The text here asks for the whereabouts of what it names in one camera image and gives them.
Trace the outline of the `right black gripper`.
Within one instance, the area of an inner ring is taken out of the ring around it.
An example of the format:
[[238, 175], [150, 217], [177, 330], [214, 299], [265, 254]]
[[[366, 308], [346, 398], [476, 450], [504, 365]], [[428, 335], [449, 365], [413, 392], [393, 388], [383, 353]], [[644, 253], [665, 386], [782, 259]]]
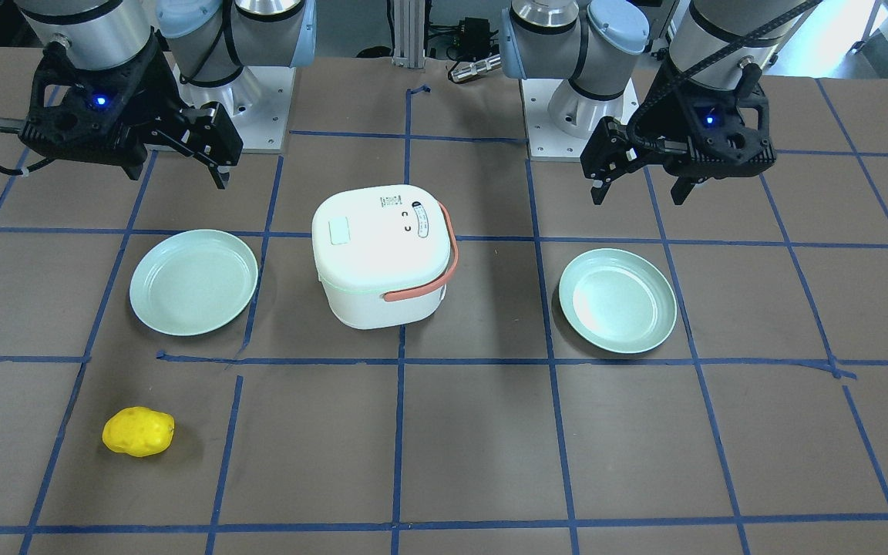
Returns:
[[170, 149], [204, 165], [224, 190], [244, 142], [218, 101], [183, 109], [155, 32], [121, 66], [76, 68], [53, 39], [34, 73], [22, 144], [52, 160], [120, 167], [138, 180], [151, 149]]

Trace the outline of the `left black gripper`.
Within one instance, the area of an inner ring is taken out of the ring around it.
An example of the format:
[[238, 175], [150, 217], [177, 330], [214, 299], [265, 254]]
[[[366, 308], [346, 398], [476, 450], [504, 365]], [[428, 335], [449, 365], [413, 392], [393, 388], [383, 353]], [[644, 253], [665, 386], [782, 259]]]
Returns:
[[[688, 79], [648, 110], [648, 138], [676, 144], [677, 153], [662, 153], [662, 165], [676, 182], [675, 205], [683, 205], [706, 180], [752, 178], [772, 167], [776, 153], [769, 136], [769, 101], [762, 87], [762, 70], [743, 61], [733, 70], [731, 90], [715, 90]], [[649, 163], [649, 151], [630, 138], [638, 124], [623, 124], [612, 116], [596, 123], [579, 161], [592, 180], [590, 196], [600, 205], [613, 180]]]

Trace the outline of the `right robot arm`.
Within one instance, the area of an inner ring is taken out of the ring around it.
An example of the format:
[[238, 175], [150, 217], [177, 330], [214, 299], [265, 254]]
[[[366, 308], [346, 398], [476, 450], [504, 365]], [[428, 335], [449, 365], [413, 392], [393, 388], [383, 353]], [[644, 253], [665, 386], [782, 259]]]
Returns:
[[49, 160], [119, 167], [137, 180], [155, 146], [224, 189], [241, 127], [267, 119], [254, 67], [316, 56], [314, 1], [18, 1], [45, 49], [18, 137]]

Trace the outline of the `green plate near right arm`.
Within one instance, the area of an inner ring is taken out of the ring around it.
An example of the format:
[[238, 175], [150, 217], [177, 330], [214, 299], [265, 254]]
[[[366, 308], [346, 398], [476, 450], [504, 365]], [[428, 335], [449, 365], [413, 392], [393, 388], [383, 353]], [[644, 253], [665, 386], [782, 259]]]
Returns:
[[177, 337], [200, 336], [233, 321], [251, 304], [257, 257], [222, 230], [190, 230], [152, 248], [135, 267], [128, 299], [148, 328]]

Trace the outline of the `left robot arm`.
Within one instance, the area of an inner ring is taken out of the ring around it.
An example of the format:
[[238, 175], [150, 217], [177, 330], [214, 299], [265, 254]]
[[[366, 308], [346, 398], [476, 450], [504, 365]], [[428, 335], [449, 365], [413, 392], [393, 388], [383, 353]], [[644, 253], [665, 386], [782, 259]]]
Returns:
[[579, 161], [602, 204], [614, 180], [646, 166], [675, 178], [674, 204], [706, 180], [752, 178], [778, 154], [762, 74], [814, 1], [691, 1], [644, 99], [621, 104], [651, 23], [628, 1], [512, 1], [498, 52], [512, 79], [554, 79], [550, 115], [586, 140]]

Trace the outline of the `green plate near left arm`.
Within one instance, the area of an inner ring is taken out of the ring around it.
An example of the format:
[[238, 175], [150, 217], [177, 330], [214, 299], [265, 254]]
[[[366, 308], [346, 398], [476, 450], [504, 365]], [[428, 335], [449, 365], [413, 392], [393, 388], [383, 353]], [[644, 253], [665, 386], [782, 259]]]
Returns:
[[608, 352], [649, 352], [676, 326], [678, 306], [670, 282], [630, 251], [598, 248], [576, 256], [560, 275], [557, 297], [570, 327]]

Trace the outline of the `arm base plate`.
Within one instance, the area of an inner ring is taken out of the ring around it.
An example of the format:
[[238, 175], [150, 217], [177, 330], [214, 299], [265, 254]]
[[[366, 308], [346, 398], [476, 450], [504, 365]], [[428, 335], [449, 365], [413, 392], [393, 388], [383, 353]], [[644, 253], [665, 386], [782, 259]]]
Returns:
[[191, 106], [216, 101], [228, 109], [244, 153], [279, 154], [287, 136], [296, 76], [295, 68], [251, 66], [222, 86], [179, 84], [177, 88]]
[[638, 107], [632, 80], [607, 101], [579, 94], [567, 79], [525, 79], [520, 88], [533, 161], [577, 162], [603, 117], [625, 124]]

